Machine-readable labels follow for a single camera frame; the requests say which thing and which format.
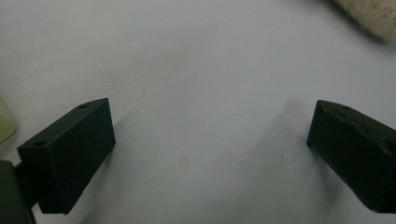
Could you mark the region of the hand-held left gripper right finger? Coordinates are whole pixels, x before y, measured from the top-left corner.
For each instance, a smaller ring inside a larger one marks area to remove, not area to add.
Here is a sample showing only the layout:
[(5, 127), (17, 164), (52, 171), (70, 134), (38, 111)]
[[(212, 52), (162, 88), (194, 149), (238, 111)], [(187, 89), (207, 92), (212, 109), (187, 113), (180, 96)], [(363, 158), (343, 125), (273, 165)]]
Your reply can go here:
[(396, 130), (349, 106), (319, 100), (306, 143), (368, 209), (396, 214)]

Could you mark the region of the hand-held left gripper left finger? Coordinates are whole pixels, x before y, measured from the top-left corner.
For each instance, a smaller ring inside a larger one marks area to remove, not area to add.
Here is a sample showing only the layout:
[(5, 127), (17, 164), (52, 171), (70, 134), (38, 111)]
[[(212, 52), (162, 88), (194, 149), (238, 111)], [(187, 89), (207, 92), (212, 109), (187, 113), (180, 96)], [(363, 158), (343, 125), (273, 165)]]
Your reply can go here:
[(72, 109), (18, 147), (22, 195), (45, 214), (68, 214), (116, 144), (107, 98)]

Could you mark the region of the cream plastic perforated basket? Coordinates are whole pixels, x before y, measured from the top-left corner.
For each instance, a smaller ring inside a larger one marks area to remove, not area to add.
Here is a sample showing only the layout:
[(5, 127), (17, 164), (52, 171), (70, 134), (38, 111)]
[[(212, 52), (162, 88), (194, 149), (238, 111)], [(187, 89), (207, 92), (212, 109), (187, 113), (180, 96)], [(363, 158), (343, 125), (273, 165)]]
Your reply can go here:
[(0, 97), (0, 144), (15, 133), (16, 122), (6, 103)]

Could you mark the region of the beige fuzzy cloth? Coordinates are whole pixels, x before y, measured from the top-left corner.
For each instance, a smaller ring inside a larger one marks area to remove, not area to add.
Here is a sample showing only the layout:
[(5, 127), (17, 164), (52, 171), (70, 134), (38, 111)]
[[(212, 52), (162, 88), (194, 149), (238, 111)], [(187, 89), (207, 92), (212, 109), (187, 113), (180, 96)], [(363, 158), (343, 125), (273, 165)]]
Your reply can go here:
[(331, 0), (363, 32), (396, 43), (396, 0)]

